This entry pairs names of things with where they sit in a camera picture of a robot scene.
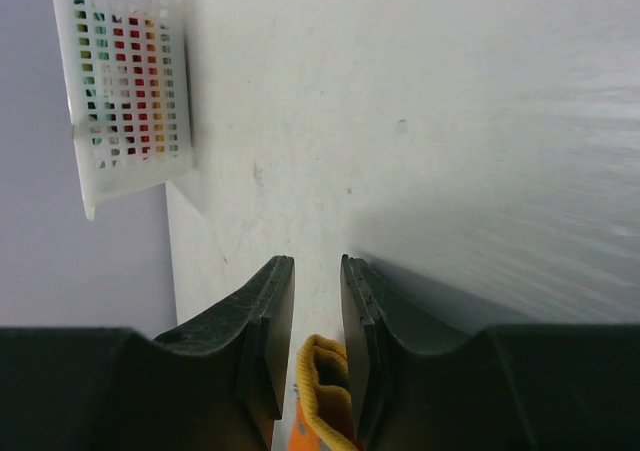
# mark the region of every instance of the orange cloth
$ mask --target orange cloth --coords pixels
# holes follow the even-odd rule
[[[296,382],[296,420],[289,451],[362,450],[353,433],[344,346],[310,336],[298,353]]]

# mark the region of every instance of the white table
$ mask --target white table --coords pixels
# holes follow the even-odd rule
[[[637,321],[639,9],[192,0],[197,162],[167,186],[179,320],[294,256],[293,364],[309,334],[340,337],[349,252],[527,319]]]

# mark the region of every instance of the yellow trim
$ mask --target yellow trim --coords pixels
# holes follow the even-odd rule
[[[313,431],[332,451],[358,451],[358,448],[318,415],[318,393],[342,401],[351,409],[351,395],[340,386],[321,386],[314,356],[323,355],[333,360],[348,380],[347,351],[343,345],[317,334],[309,336],[298,353],[296,379],[300,406]]]

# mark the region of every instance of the white plastic basket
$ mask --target white plastic basket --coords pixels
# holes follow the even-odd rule
[[[53,0],[87,218],[186,172],[181,0]]]

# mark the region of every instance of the gray wall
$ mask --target gray wall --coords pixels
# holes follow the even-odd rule
[[[52,0],[0,0],[0,34],[0,326],[174,326],[164,187],[88,222]]]

